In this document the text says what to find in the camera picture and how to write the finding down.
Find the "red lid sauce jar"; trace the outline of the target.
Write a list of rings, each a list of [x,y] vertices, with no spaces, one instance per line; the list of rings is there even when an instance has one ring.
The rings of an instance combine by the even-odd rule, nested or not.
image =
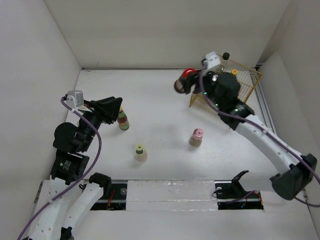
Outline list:
[[[174,82],[173,87],[174,90],[178,94],[185,94],[184,86],[185,86],[185,79],[188,77],[189,74],[200,74],[200,70],[194,68],[186,68],[180,77]]]

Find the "dark soy sauce bottle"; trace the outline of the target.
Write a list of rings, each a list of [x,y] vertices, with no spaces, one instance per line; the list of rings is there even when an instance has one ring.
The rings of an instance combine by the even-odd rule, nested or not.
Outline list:
[[[222,73],[226,69],[229,58],[230,58],[230,54],[228,52],[224,52],[221,57],[220,64],[216,68],[216,72],[218,74]]]

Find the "yellow cap green sauce bottle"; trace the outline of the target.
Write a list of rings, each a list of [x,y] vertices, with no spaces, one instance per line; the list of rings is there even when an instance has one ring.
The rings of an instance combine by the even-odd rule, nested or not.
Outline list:
[[[234,75],[234,76],[237,76],[238,73],[239,73],[239,71],[238,71],[237,69],[233,69],[233,70],[231,71],[231,74]]]

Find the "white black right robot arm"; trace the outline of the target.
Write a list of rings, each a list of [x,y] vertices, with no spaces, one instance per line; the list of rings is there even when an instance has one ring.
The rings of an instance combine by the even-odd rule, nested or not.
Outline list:
[[[267,128],[251,107],[238,97],[241,85],[234,74],[187,68],[175,82],[175,90],[188,95],[201,94],[220,119],[232,130],[249,140],[274,165],[278,173],[270,177],[271,189],[285,200],[296,199],[316,174],[317,159],[289,147]]]

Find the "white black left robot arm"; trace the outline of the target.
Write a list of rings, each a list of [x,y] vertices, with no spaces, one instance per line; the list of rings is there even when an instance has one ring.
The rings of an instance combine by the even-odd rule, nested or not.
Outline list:
[[[71,203],[76,188],[96,165],[102,151],[102,124],[118,118],[123,99],[107,97],[87,101],[66,94],[61,104],[79,117],[78,125],[63,122],[54,132],[55,159],[49,174],[46,203],[29,219],[19,240],[72,240],[73,233],[99,198],[107,198],[112,180],[102,173],[89,177],[83,192]]]

